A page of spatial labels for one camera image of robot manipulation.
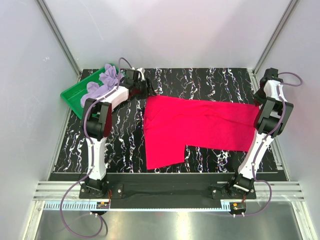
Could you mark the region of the red t shirt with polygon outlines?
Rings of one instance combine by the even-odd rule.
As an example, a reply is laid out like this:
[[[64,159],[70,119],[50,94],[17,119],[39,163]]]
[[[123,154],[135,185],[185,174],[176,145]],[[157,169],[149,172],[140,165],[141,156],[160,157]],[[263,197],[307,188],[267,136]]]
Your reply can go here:
[[[252,104],[150,96],[143,116],[147,170],[184,162],[186,146],[247,152],[258,112]]]

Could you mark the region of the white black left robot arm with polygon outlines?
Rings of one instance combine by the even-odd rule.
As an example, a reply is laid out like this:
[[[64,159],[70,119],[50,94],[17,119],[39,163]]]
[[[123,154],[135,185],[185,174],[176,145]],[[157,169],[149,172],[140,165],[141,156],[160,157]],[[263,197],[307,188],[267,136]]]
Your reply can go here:
[[[84,102],[81,126],[88,148],[88,170],[81,192],[103,198],[109,193],[105,165],[106,140],[112,130],[113,110],[131,99],[155,96],[155,90],[144,68],[126,69],[116,84],[106,93],[91,96]]]

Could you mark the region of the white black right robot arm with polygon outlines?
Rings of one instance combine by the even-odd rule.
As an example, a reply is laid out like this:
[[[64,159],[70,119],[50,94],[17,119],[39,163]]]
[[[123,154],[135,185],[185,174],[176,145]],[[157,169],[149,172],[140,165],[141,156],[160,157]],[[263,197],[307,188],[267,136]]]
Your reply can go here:
[[[225,187],[231,198],[240,199],[254,191],[263,156],[273,140],[283,132],[294,109],[294,105],[285,98],[283,87],[286,83],[279,75],[278,69],[266,69],[254,94],[255,105],[259,107],[253,124],[254,137],[244,161]]]

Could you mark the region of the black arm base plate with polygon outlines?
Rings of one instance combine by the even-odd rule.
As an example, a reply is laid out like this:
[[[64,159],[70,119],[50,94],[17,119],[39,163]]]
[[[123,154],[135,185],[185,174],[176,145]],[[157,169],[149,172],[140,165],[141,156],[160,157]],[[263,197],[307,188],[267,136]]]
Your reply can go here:
[[[111,199],[116,209],[213,209],[221,200],[254,200],[252,180],[231,173],[109,173],[85,180],[81,199]]]

